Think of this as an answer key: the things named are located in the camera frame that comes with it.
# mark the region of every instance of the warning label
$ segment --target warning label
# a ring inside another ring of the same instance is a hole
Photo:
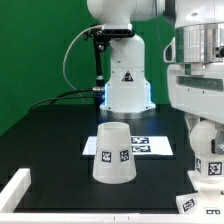
[[[133,82],[134,81],[132,76],[131,76],[131,73],[129,71],[125,74],[125,76],[122,79],[122,81],[123,82]]]

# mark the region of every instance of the green backdrop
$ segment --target green backdrop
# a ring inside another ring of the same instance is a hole
[[[0,1],[0,134],[4,133],[37,101],[71,90],[62,75],[65,52],[82,30],[97,22],[85,0]],[[173,28],[160,17],[135,23],[146,43],[146,78],[152,83],[152,99],[169,103],[164,48]],[[92,42],[80,40],[71,52],[67,72],[77,88],[95,85]],[[109,77],[109,53],[103,56]]]

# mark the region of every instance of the white border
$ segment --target white border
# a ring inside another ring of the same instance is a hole
[[[223,224],[224,215],[11,213],[31,184],[30,170],[19,169],[0,194],[0,224]]]
[[[0,213],[13,212],[30,184],[30,170],[19,169],[0,194]]]

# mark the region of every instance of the black tabletop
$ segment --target black tabletop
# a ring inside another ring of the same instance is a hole
[[[169,105],[138,120],[122,120],[133,136],[167,136],[173,156],[135,156],[137,176],[108,185],[92,177],[93,157],[82,156],[103,122],[93,105],[41,106],[0,137],[0,184],[30,168],[32,185],[16,212],[177,213],[177,195],[191,193],[194,169],[184,114]]]

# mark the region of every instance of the upside-down cup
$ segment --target upside-down cup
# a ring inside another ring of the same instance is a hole
[[[106,184],[122,184],[136,177],[128,124],[108,122],[99,125],[93,177]]]

